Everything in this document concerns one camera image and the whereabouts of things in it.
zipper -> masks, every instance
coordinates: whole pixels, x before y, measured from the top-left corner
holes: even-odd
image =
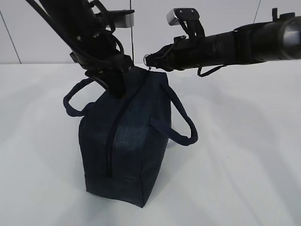
[[[107,170],[108,178],[112,177],[112,153],[113,153],[113,146],[114,146],[114,141],[115,141],[118,125],[122,119],[122,116],[125,114],[125,112],[127,111],[127,108],[131,104],[132,100],[134,99],[134,97],[137,95],[137,93],[140,91],[140,89],[145,84],[146,79],[148,78],[149,74],[150,74],[150,71],[147,74],[147,76],[145,77],[145,79],[142,82],[142,84],[140,85],[140,87],[137,89],[137,91],[128,100],[126,100],[126,102],[123,104],[121,110],[119,111],[118,115],[116,116],[116,118],[110,128],[110,131],[108,133],[106,145],[105,145],[106,170]]]

bag strap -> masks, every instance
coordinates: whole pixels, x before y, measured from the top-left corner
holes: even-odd
[[[154,127],[157,131],[163,133],[166,137],[172,139],[174,142],[176,142],[180,145],[189,146],[191,144],[194,144],[198,140],[198,132],[197,132],[195,125],[193,124],[193,122],[189,118],[189,116],[187,115],[179,97],[171,89],[171,87],[169,85],[161,85],[161,86],[168,94],[170,100],[173,102],[173,104],[176,107],[176,109],[178,110],[178,112],[188,123],[190,130],[191,130],[191,137],[188,138],[186,136],[180,135],[178,132],[176,132],[172,128],[170,128],[170,125],[168,125],[166,122],[158,121],[154,118],[150,119],[150,125],[152,127]]]
[[[92,82],[94,82],[94,80],[91,78],[83,79],[82,81],[77,83],[71,89],[71,91],[64,97],[63,104],[64,104],[64,107],[66,108],[67,114],[69,116],[71,116],[71,117],[85,116],[88,113],[88,111],[94,106],[95,103],[91,102],[91,103],[87,104],[82,111],[78,111],[69,104],[69,101],[76,93],[78,93],[81,89],[83,89],[85,86],[89,85]]]

white tabletop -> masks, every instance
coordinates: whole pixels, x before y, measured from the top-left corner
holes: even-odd
[[[0,65],[1,226],[301,225],[301,62],[169,73],[199,141],[170,142],[144,207],[85,192],[67,65]],[[78,94],[81,108],[103,89]],[[173,127],[189,128],[173,109]]]

screw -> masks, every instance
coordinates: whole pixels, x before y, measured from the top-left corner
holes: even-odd
[[[93,35],[93,38],[97,38],[100,35],[100,33],[96,33]]]

navy blue bag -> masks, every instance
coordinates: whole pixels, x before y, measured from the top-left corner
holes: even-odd
[[[143,207],[164,157],[168,139],[188,146],[197,130],[179,98],[169,87],[166,73],[134,67],[125,75],[122,99],[109,91],[82,111],[70,99],[93,80],[78,83],[64,98],[68,115],[82,117],[79,125],[87,192]],[[171,129],[171,102],[191,129],[190,138]]]

